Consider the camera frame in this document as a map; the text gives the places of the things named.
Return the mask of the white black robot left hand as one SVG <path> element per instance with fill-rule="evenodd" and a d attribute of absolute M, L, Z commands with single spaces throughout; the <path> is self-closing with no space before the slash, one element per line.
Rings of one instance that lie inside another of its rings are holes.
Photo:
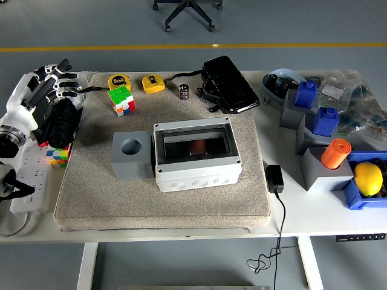
<path fill-rule="evenodd" d="M 1 126 L 14 127 L 24 134 L 38 129 L 56 98 L 55 83 L 70 69 L 70 61 L 64 59 L 57 65 L 42 66 L 24 74 L 6 104 Z"/>

